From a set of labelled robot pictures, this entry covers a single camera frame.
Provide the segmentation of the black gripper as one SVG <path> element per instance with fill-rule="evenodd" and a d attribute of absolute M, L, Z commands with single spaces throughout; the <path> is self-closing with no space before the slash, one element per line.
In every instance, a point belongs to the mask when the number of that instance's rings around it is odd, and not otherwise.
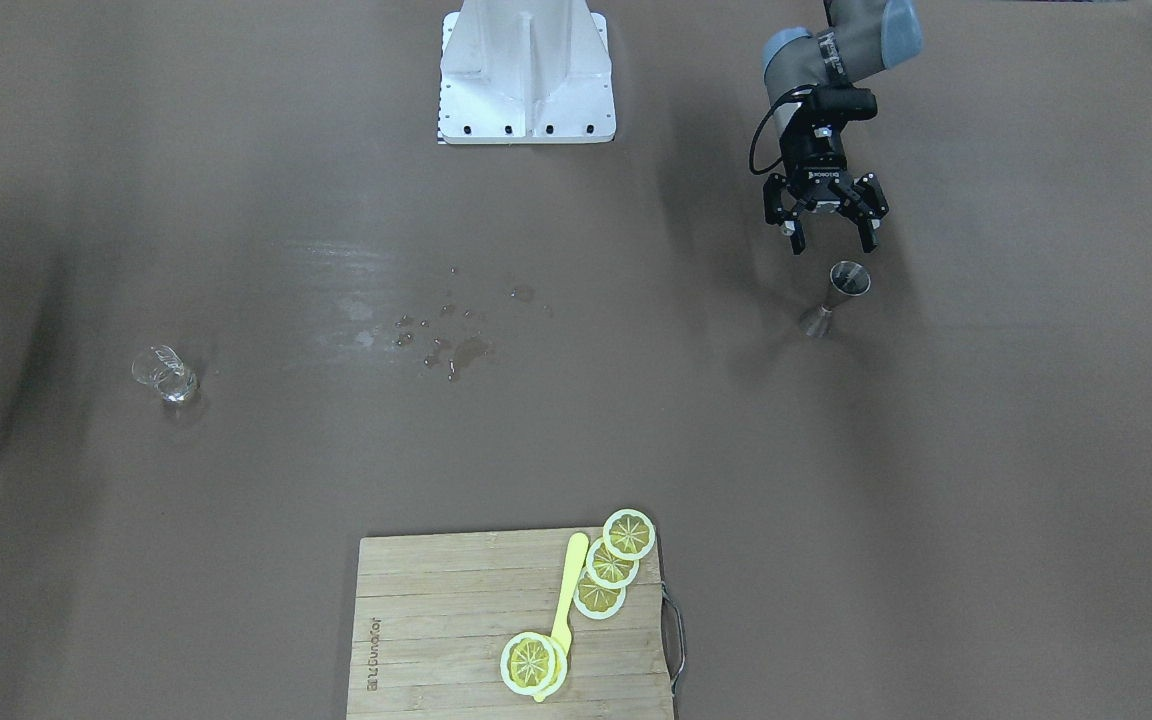
<path fill-rule="evenodd" d="M 878 229 L 890 211 L 874 173 L 850 176 L 842 132 L 847 120 L 788 120 L 781 129 L 785 176 L 770 173 L 761 185 L 765 223 L 780 229 L 791 255 L 806 249 L 799 218 L 805 211 L 836 211 L 858 229 L 861 251 L 878 247 Z"/>

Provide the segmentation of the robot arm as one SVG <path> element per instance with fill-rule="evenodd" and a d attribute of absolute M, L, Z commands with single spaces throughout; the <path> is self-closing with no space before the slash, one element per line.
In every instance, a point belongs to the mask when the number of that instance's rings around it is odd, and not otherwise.
<path fill-rule="evenodd" d="M 861 81 L 918 56 L 924 47 L 914 1 L 826 1 L 827 26 L 782 29 L 765 44 L 763 83 L 770 109 L 755 129 L 776 131 L 770 167 L 749 170 L 764 177 L 764 222 L 780 228 L 791 253 L 806 249 L 803 215 L 838 214 L 858 228 L 861 251 L 878 245 L 877 232 L 890 213 L 881 181 L 849 169 L 846 126 L 877 118 L 876 94 Z"/>

